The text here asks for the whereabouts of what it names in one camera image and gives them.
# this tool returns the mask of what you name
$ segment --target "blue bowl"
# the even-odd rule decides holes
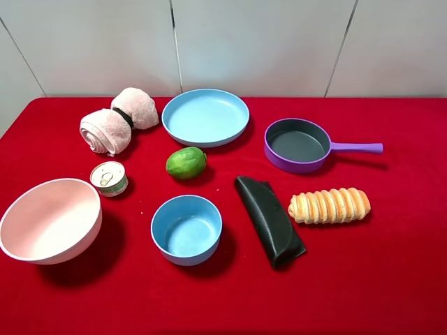
[[[197,195],[181,195],[160,206],[151,223],[152,239],[177,265],[206,261],[216,251],[222,217],[216,206]]]
[[[234,94],[195,89],[173,98],[161,115],[163,127],[178,142],[198,148],[218,147],[247,127],[249,109]]]

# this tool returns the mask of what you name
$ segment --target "rolled towel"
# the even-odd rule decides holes
[[[102,109],[83,117],[80,133],[93,152],[114,156],[131,141],[133,128],[148,129],[159,123],[155,102],[144,91],[129,87]]]
[[[159,123],[154,100],[141,89],[124,89],[112,100],[110,109],[118,109],[129,115],[133,127],[137,129],[148,129]]]
[[[83,117],[80,133],[93,152],[114,156],[131,141],[131,127],[114,110],[102,109]]]

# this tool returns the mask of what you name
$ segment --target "bread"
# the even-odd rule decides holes
[[[351,187],[347,190],[300,193],[294,195],[288,213],[297,223],[343,223],[361,220],[371,211],[365,192]]]

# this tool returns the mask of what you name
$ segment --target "purple handle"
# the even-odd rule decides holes
[[[381,143],[354,144],[331,142],[330,148],[334,151],[363,151],[372,152],[373,154],[383,153],[383,144]]]

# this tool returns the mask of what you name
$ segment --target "can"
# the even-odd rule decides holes
[[[114,197],[124,192],[129,184],[126,170],[121,163],[105,162],[93,169],[90,182],[105,197]]]

